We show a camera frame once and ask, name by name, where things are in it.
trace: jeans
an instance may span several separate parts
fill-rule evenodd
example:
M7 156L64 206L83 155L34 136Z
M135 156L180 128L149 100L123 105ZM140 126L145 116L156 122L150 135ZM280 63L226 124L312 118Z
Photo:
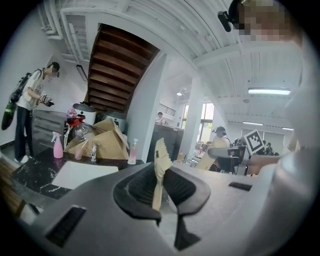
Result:
M32 111L18 106L16 115L16 128L14 137L14 157L21 161L26 155L26 141L29 146L30 156L34 156L32 145Z

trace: wooden staircase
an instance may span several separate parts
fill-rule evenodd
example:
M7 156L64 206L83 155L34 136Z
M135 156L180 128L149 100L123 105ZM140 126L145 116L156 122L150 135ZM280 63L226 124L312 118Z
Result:
M140 37L102 24L91 53L86 101L97 111L126 114L140 79L158 52Z

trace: pink spray bottle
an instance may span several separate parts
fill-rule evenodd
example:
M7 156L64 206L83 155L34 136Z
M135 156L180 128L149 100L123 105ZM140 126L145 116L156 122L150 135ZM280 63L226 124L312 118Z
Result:
M53 146L53 156L55 158L62 158L64 156L64 150L62 148L62 144L60 141L61 134L59 132L53 131L53 138L51 142L55 140L54 146Z

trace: white ceiling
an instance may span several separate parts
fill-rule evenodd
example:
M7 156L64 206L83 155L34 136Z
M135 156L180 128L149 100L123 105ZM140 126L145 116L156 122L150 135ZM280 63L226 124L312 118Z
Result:
M86 43L92 40L88 34L95 35L86 29L87 13L94 10L121 17L156 35L148 37L137 30L129 30L173 59L166 75L172 93L183 91L184 97L189 97L190 70L193 69L202 75L211 101L229 122L259 121L268 126L289 126L283 110L291 96L252 96L248 95L248 88L285 87L294 94L302 71L300 53L287 43L255 42L237 31L225 32L217 13L228 10L231 1L56 0L56 8L58 11L78 8L74 11L75 17L67 21L79 31L77 37L86 61L90 56Z

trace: fluorescent light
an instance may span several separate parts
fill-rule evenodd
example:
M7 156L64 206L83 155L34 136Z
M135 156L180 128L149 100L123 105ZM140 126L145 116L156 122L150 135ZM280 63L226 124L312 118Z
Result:
M242 122L243 124L246 125L255 125L255 126L263 126L263 123L258 123L258 122Z
M286 128L286 127L282 127L283 130L288 130L288 131L293 131L294 129L292 128Z
M290 90L285 88L249 88L249 94L274 94L274 95L289 95Z

